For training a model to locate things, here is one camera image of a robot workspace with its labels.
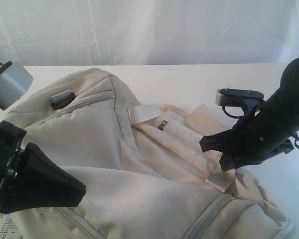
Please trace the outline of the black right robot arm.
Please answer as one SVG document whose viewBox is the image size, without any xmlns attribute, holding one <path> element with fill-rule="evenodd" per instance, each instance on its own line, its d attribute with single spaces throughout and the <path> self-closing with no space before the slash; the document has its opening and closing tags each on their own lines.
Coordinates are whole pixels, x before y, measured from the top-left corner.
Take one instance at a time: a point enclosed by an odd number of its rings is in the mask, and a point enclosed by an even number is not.
<svg viewBox="0 0 299 239">
<path fill-rule="evenodd" d="M 223 171 L 258 165 L 278 154 L 299 149 L 299 58 L 284 69 L 280 86 L 267 99 L 258 91 L 223 88 L 217 91 L 216 104 L 241 108 L 242 116 L 231 129 L 204 136 L 203 152 L 219 151 Z"/>
</svg>

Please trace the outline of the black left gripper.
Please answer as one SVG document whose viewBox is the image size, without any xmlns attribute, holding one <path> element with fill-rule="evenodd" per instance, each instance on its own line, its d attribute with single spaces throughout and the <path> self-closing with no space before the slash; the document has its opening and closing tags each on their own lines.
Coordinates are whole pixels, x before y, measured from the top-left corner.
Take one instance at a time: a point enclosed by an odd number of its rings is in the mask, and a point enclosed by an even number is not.
<svg viewBox="0 0 299 239">
<path fill-rule="evenodd" d="M 0 123 L 0 213 L 77 207 L 85 184 L 55 165 L 36 144 L 26 146 L 17 167 L 25 134 L 7 121 Z"/>
</svg>

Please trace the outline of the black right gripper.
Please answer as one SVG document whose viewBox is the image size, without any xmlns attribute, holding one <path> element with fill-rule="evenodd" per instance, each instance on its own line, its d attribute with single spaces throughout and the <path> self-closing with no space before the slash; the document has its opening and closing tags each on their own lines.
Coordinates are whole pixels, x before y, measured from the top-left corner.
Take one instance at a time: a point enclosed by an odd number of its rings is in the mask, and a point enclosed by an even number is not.
<svg viewBox="0 0 299 239">
<path fill-rule="evenodd" d="M 294 133 L 294 112 L 269 103 L 250 108 L 231 130 L 204 136 L 199 142 L 202 152 L 222 152 L 219 164 L 222 171 L 228 171 L 292 151 L 289 138 Z"/>
</svg>

